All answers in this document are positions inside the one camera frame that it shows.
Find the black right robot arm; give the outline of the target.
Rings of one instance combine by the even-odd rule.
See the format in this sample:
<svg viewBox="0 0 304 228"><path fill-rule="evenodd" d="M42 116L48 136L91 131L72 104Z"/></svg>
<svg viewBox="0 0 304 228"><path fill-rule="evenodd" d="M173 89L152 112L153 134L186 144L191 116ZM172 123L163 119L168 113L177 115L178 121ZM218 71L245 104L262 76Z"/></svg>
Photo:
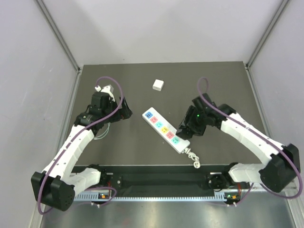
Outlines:
<svg viewBox="0 0 304 228"><path fill-rule="evenodd" d="M217 106L206 93L192 102L177 129L178 137L188 140L193 136L202 136L207 126L216 127L260 160L258 164L233 162L226 166L221 172L225 187L233 188L239 182L251 182L279 193L300 173L299 150L293 144L283 145L270 139L248 124L229 105Z"/></svg>

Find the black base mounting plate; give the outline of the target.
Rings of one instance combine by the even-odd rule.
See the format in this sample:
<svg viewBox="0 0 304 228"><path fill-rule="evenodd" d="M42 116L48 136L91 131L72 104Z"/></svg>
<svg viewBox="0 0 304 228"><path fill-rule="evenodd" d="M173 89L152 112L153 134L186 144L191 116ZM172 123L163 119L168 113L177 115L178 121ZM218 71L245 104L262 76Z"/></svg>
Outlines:
<svg viewBox="0 0 304 228"><path fill-rule="evenodd" d="M225 165L96 165L75 166L74 173L97 168L120 197L173 197L210 195L207 175L222 172Z"/></svg>

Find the white cube charger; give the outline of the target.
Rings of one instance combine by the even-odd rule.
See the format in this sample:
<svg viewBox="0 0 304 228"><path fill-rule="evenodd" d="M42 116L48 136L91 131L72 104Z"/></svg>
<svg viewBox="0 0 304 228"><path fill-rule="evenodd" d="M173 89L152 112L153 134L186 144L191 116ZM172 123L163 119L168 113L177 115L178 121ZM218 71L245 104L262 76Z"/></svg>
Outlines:
<svg viewBox="0 0 304 228"><path fill-rule="evenodd" d="M152 85L153 90L161 91L164 86L164 81L156 79Z"/></svg>

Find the white multicolour power strip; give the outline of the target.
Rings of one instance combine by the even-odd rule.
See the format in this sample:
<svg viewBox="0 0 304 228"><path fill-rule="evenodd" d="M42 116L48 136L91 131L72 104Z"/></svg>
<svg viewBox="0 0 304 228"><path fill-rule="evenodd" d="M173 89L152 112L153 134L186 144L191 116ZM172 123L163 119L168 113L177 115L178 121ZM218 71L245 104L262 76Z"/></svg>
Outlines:
<svg viewBox="0 0 304 228"><path fill-rule="evenodd" d="M143 119L177 152L185 153L190 142L176 135L177 130L153 107L142 114Z"/></svg>

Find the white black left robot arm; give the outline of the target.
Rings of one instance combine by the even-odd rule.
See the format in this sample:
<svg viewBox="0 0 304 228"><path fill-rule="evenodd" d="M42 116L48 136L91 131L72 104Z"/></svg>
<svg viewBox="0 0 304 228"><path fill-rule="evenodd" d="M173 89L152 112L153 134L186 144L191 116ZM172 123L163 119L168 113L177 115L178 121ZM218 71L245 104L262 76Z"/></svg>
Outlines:
<svg viewBox="0 0 304 228"><path fill-rule="evenodd" d="M124 97L119 102L110 92L95 92L91 104L74 121L70 134L50 164L42 172L34 172L31 184L38 206L41 204L66 211L75 196L96 186L107 187L110 181L106 170L91 164L84 171L71 175L86 146L107 124L129 119L132 111Z"/></svg>

